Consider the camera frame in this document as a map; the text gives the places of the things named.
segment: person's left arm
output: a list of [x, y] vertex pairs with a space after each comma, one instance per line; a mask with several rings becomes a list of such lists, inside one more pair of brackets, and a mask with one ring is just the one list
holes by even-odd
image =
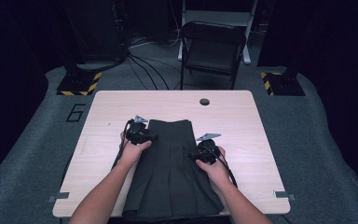
[[151, 141], [133, 145], [124, 141], [125, 148], [118, 164], [109, 174], [83, 199], [69, 223], [106, 223], [115, 207], [118, 194], [130, 168], [141, 156]]

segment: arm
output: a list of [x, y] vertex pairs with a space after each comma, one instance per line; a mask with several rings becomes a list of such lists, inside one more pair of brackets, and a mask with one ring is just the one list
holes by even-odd
[[142, 151], [151, 145], [151, 141], [137, 146], [131, 143], [127, 144], [127, 142], [126, 139], [125, 148], [118, 164], [83, 199], [69, 223], [106, 223], [108, 221], [130, 168], [139, 159]]
[[[225, 150], [219, 147], [220, 159], [225, 161]], [[220, 161], [209, 165], [202, 161], [196, 161], [199, 168], [205, 171], [210, 180], [222, 192], [228, 210], [236, 224], [271, 223], [269, 219], [258, 210], [249, 200], [231, 183], [227, 170]]]

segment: gray carpet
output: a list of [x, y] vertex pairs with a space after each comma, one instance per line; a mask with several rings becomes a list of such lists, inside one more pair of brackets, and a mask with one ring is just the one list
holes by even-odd
[[[260, 73], [284, 69], [255, 67], [262, 37], [255, 37], [250, 48], [252, 64], [241, 64], [235, 89], [253, 93], [283, 184], [286, 191], [296, 195], [285, 216], [292, 223], [358, 223], [358, 181], [327, 129], [324, 107], [316, 90], [299, 75], [305, 97], [268, 96]], [[163, 62], [148, 61], [172, 90], [180, 79], [178, 71], [172, 68], [180, 68], [177, 50], [178, 43], [170, 48], [147, 44], [131, 48], [131, 53]], [[96, 91], [155, 89], [145, 71], [134, 63], [132, 66], [144, 84], [126, 61], [103, 72]], [[145, 68], [158, 89], [166, 90], [156, 73], [147, 65]], [[63, 68], [46, 74], [46, 98], [0, 166], [0, 223], [59, 223], [51, 212], [54, 204], [46, 199], [60, 190], [65, 165], [75, 150], [94, 96], [56, 95], [64, 75]], [[203, 76], [187, 74], [185, 89], [229, 89], [225, 77], [205, 81]], [[74, 104], [85, 104], [77, 107], [84, 113], [79, 122], [65, 122]], [[269, 217], [274, 223], [288, 223], [281, 216]]]

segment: hand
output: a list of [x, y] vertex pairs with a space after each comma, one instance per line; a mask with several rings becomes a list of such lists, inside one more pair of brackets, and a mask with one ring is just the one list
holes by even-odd
[[133, 164], [135, 164], [138, 161], [139, 157], [142, 154], [142, 151], [150, 147], [152, 145], [152, 142], [147, 141], [142, 144], [134, 145], [131, 142], [129, 142], [129, 140], [126, 137], [124, 137], [124, 133], [121, 133], [121, 140], [123, 139], [124, 141], [122, 142], [124, 144], [124, 150], [118, 164], [125, 165], [128, 168], [131, 168]]
[[[225, 155], [226, 151], [222, 147], [218, 147], [220, 150], [220, 160], [226, 162]], [[199, 168], [206, 172], [209, 179], [218, 187], [221, 188], [222, 185], [227, 182], [231, 183], [226, 167], [222, 164], [221, 161], [216, 161], [214, 164], [208, 164], [200, 160], [196, 160], [196, 164]]]

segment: folded black garment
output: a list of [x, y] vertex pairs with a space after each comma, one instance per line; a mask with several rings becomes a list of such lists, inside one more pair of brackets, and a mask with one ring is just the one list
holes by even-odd
[[163, 221], [217, 215], [223, 210], [208, 176], [189, 157], [196, 149], [189, 120], [151, 119], [158, 140], [138, 161], [123, 208], [128, 221]]

